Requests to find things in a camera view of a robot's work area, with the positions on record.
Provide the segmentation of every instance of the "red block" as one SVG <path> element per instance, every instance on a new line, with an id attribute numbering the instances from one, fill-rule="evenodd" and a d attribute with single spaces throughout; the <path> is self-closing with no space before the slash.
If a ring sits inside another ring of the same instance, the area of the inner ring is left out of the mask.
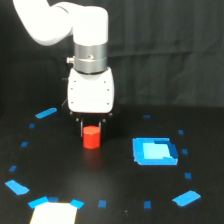
<path id="1" fill-rule="evenodd" d="M 100 147 L 100 128 L 88 126 L 83 128 L 83 147 L 96 149 Z"/>

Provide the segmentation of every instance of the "blue tape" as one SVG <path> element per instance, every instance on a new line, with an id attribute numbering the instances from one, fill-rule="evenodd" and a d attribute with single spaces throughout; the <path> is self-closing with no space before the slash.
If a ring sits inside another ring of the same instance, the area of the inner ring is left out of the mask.
<path id="1" fill-rule="evenodd" d="M 28 142 L 22 142 L 21 147 L 26 147 Z"/>
<path id="2" fill-rule="evenodd" d="M 183 153 L 184 155 L 187 155 L 187 154 L 188 154 L 187 149 L 182 149 L 182 153 Z"/>
<path id="3" fill-rule="evenodd" d="M 49 201 L 49 202 L 58 202 L 58 198 L 55 198 L 55 197 L 49 197 L 49 198 L 48 198 L 48 201 Z"/>
<path id="4" fill-rule="evenodd" d="M 184 131 L 183 130 L 179 130 L 178 132 L 179 132 L 180 135 L 183 135 L 184 134 Z"/>
<path id="5" fill-rule="evenodd" d="M 169 150 L 170 150 L 170 156 L 172 156 L 173 158 L 178 158 L 178 153 L 177 153 L 177 149 L 176 146 L 174 144 L 168 144 Z"/>
<path id="6" fill-rule="evenodd" d="M 194 191 L 188 191 L 176 198 L 174 198 L 172 201 L 176 202 L 179 206 L 183 207 L 197 199 L 199 199 L 201 196 L 197 194 Z"/>
<path id="7" fill-rule="evenodd" d="M 80 209 L 84 205 L 84 202 L 72 200 L 70 204 L 73 205 L 74 207 L 77 207 L 78 209 Z"/>
<path id="8" fill-rule="evenodd" d="M 42 198 L 29 202 L 28 205 L 30 206 L 30 208 L 34 209 L 36 206 L 44 204 L 46 202 L 49 202 L 47 197 L 42 197 Z"/>
<path id="9" fill-rule="evenodd" d="M 46 117 L 46 116 L 48 116 L 48 115 L 50 115 L 50 114 L 55 113 L 56 111 L 57 111 L 56 108 L 50 108 L 50 109 L 48 109 L 48 110 L 45 110 L 45 111 L 43 111 L 43 112 L 37 114 L 36 117 L 39 118 L 39 119 L 40 119 L 40 118 L 44 118 L 44 117 Z"/>
<path id="10" fill-rule="evenodd" d="M 100 200 L 99 203 L 98 203 L 98 207 L 99 208 L 106 208 L 107 206 L 107 202 L 104 201 L 104 200 Z"/>
<path id="11" fill-rule="evenodd" d="M 145 209 L 150 209 L 151 208 L 151 202 L 150 201 L 145 201 L 144 202 L 144 208 Z"/>
<path id="12" fill-rule="evenodd" d="M 191 173 L 185 173 L 185 178 L 186 179 L 191 179 Z"/>
<path id="13" fill-rule="evenodd" d="M 6 182 L 5 185 L 7 187 L 9 187 L 17 195 L 26 194 L 29 191 L 28 188 L 18 184 L 14 180 L 10 180 L 10 181 Z"/>
<path id="14" fill-rule="evenodd" d="M 11 166 L 11 168 L 9 169 L 10 172 L 13 172 L 16 169 L 17 166 Z"/>
<path id="15" fill-rule="evenodd" d="M 30 124 L 30 128 L 34 128 L 35 127 L 35 124 Z"/>

